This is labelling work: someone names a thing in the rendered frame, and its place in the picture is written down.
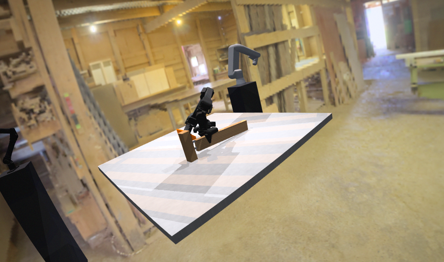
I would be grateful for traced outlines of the brown wooden post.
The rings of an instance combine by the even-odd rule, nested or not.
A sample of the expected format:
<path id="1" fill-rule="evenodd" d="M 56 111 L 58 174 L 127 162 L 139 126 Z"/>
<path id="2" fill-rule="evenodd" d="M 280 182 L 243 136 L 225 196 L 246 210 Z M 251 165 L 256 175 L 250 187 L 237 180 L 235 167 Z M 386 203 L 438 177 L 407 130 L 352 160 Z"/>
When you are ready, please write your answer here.
<path id="1" fill-rule="evenodd" d="M 178 133 L 178 136 L 180 137 L 182 148 L 184 150 L 187 161 L 194 162 L 195 160 L 197 160 L 197 155 L 189 131 L 184 130 Z"/>

